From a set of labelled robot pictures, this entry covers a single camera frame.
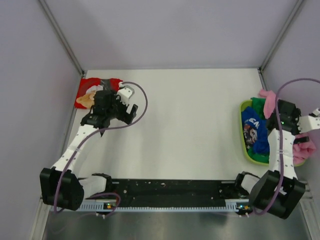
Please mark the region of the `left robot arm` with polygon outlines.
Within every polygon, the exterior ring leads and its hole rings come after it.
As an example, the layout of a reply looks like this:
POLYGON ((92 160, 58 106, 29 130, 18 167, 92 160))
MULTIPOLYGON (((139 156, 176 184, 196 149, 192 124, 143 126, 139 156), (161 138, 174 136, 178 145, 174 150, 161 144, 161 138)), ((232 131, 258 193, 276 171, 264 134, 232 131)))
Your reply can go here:
POLYGON ((131 87, 125 86, 118 91, 99 90, 94 95, 94 104, 82 118, 77 133, 60 159, 50 168, 40 172, 42 201, 54 209, 76 211, 83 200, 98 194, 109 198, 114 187, 109 183, 110 176, 93 173, 81 179, 79 173, 88 154, 97 141, 109 129, 111 120, 119 120, 131 125, 137 115, 138 106, 127 109, 134 95, 131 87))

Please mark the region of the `pink t shirt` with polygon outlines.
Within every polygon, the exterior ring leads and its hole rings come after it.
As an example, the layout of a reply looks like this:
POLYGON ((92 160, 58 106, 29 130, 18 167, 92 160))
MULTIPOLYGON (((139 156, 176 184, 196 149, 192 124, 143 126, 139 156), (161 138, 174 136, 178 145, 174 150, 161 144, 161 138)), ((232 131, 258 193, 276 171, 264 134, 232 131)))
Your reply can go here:
MULTIPOLYGON (((275 110, 275 98, 276 94, 270 90, 266 91, 261 89, 258 96, 265 98, 265 103, 263 107, 263 114, 266 119, 268 119, 273 111, 275 110)), ((293 162, 295 167, 301 166, 312 154, 316 151, 316 146, 311 139, 307 142, 294 143, 293 144, 293 162)))

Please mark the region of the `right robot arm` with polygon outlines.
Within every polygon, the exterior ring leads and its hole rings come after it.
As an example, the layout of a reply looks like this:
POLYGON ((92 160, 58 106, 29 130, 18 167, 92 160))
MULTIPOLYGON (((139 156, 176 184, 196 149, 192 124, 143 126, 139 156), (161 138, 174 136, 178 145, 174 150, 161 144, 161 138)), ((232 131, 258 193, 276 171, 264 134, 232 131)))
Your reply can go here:
POLYGON ((293 145, 301 110, 295 104, 278 100, 266 122, 269 143, 269 169, 261 177, 249 172, 237 175, 233 192, 248 198, 251 210, 287 219, 306 191, 294 167, 293 145))

